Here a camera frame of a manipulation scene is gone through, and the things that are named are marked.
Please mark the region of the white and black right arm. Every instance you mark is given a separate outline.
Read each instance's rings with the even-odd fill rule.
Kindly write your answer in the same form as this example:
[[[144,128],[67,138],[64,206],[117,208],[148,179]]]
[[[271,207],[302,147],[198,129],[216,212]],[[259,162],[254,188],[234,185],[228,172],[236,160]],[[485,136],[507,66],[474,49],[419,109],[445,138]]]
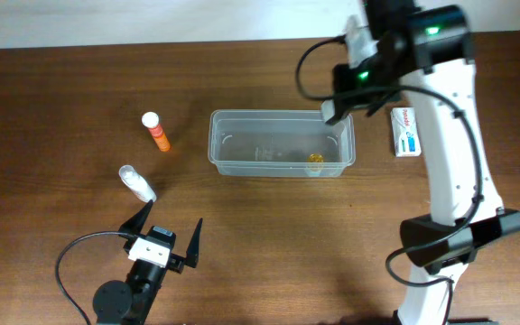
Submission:
[[[445,324],[455,285],[485,246],[520,230],[520,213],[504,206],[488,170],[475,99],[475,51],[457,5],[423,10],[412,1],[365,2],[358,65],[335,71],[323,104],[334,125],[356,109],[373,115],[394,93],[415,112],[431,195],[427,215],[401,223],[400,254],[412,264],[396,324]]]

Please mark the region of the orange effervescent tablet tube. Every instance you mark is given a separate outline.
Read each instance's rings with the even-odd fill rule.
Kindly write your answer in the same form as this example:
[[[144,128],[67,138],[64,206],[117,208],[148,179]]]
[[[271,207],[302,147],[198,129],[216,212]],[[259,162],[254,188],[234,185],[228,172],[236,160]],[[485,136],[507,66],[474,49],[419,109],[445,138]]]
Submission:
[[[171,149],[171,144],[163,131],[160,118],[156,113],[144,113],[142,116],[142,124],[148,129],[160,151],[168,152]]]

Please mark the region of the white Panadol box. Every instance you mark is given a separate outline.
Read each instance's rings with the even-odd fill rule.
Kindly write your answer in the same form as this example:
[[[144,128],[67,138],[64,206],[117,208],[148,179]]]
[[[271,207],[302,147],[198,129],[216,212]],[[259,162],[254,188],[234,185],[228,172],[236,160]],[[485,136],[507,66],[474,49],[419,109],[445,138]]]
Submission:
[[[391,123],[396,157],[420,156],[422,148],[412,107],[395,107],[391,111]]]

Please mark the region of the dark bottle with white cap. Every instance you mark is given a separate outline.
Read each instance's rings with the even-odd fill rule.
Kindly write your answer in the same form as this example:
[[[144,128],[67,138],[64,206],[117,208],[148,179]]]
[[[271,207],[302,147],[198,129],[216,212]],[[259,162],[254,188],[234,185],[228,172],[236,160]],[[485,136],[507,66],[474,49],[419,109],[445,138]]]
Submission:
[[[320,113],[326,125],[336,125],[346,118],[348,111],[343,105],[336,105],[334,100],[329,99],[321,103]]]

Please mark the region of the clear plastic container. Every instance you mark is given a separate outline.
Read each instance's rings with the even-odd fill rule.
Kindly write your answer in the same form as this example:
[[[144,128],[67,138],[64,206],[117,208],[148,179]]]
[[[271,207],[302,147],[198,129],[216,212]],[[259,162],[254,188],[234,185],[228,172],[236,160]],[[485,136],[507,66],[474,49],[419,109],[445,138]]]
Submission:
[[[351,117],[326,125],[318,110],[217,110],[208,158],[218,172],[244,177],[310,177],[307,159],[324,156],[319,177],[338,177],[356,160]]]

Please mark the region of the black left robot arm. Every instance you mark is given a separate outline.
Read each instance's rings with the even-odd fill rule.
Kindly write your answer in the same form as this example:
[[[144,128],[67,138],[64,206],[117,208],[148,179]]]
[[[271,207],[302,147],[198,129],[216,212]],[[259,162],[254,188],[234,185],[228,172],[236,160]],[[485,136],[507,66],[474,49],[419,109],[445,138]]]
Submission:
[[[123,282],[109,281],[97,289],[93,309],[98,324],[145,323],[165,275],[168,272],[180,274],[184,268],[195,268],[198,264],[202,222],[195,227],[186,255],[175,255],[172,252],[175,233],[156,226],[145,234],[142,232],[152,206],[153,202],[148,201],[119,228],[122,236],[130,236],[124,250],[133,265]]]

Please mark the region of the small jar with gold lid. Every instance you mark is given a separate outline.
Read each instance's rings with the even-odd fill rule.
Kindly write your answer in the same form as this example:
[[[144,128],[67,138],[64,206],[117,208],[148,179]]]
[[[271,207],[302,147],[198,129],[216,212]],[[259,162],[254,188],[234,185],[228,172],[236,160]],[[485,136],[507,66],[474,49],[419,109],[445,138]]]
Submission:
[[[325,159],[322,154],[313,153],[307,159],[307,169],[306,173],[310,177],[319,177],[322,170],[324,169]]]

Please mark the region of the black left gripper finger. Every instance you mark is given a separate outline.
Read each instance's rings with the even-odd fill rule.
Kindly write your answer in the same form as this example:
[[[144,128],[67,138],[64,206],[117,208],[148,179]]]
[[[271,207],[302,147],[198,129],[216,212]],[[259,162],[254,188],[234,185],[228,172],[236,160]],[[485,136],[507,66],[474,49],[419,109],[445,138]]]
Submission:
[[[140,235],[152,207],[153,200],[149,200],[136,214],[124,222],[118,231],[132,235]]]
[[[203,219],[200,218],[197,226],[194,229],[190,243],[186,250],[185,264],[188,267],[196,268],[200,257],[200,233],[202,228]]]

